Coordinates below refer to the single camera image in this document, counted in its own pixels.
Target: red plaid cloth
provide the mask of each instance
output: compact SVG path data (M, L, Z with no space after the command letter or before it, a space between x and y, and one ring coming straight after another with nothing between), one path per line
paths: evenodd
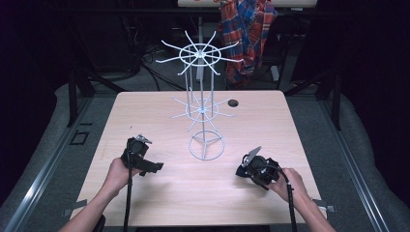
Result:
M269 27L278 13L269 0L221 0L220 15L224 45L238 43L226 50L227 58L244 59L227 63L226 86L240 89L249 83L255 65L260 65Z

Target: person's right hand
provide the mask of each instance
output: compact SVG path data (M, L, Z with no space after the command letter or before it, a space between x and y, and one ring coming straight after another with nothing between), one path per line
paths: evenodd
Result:
M295 207L297 208L298 204L304 200L310 200L302 176L293 168L282 168L282 171L289 179L293 188L292 193ZM283 200L288 201L287 185L281 173L279 173L278 181L269 184L267 187L276 192Z

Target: light wood tabletop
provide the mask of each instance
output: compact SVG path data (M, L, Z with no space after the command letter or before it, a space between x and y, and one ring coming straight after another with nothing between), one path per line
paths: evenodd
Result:
M285 97L280 91L216 91L219 113L212 123L225 147L213 160L195 158L191 136L202 131L184 114L186 92L124 92L117 96L84 181L78 201L91 200L103 184L108 167L120 157L127 139L142 134L152 144L145 159L163 162L162 170L133 177L129 225L246 225L290 223L288 204L249 178L235 175L243 155L261 146L258 156L295 168L307 192L321 199ZM228 105L228 99L238 106ZM212 130L205 123L207 130ZM211 145L211 156L220 149ZM121 226L126 211L127 188L104 211L105 225ZM297 222L304 222L296 212Z
M317 0L273 0L276 8L314 8ZM179 7L216 8L220 1L216 0L178 0Z

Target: wire spinner rack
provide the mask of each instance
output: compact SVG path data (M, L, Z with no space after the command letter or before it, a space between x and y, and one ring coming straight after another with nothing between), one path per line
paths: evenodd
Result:
M166 60L156 60L158 63L166 63L173 60L181 60L184 63L184 69L178 73L178 75L185 75L185 82L187 88L187 101L183 102L174 97L172 99L182 105L185 106L186 112L180 115L173 116L172 118L178 118L183 116L188 116L192 120L192 124L188 128L188 131L192 129L192 127L196 123L200 123L202 126L202 130L196 132L190 139L189 149L190 153L200 160L214 160L222 155L225 142L223 140L222 135L219 134L217 128L215 127L214 123L212 122L218 115L223 115L227 117L233 117L233 115L224 114L220 112L219 105L228 102L230 99L220 102L214 101L214 78L215 75L220 75L219 72L215 70L215 64L220 60L228 61L228 62L242 62L243 60L232 60L223 58L221 56L221 51L234 47L238 43L225 46L223 48L217 48L211 45L211 41L214 39L215 35L217 34L214 32L214 35L207 43L194 43L190 36L188 35L187 31L185 32L190 44L179 47L169 43L162 41L163 44L178 49L179 54L176 57L166 59ZM196 96L193 92L192 88L192 67L197 68L197 79L199 80L200 85L200 96ZM211 90L207 97L204 97L204 88L203 88L203 74L204 68L208 67L211 70ZM206 129L205 124L209 123L211 125L211 129ZM194 149L194 141L199 143L200 148ZM208 154L209 146L219 146L217 149L218 152L215 154Z

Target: forearm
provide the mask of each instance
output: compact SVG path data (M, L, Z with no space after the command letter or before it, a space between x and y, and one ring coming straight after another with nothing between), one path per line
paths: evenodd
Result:
M93 231L97 225L105 207L114 198L114 194L100 190L100 192L88 203L73 219L71 219L60 231Z
M336 231L311 199L298 202L295 208L304 218L310 231Z

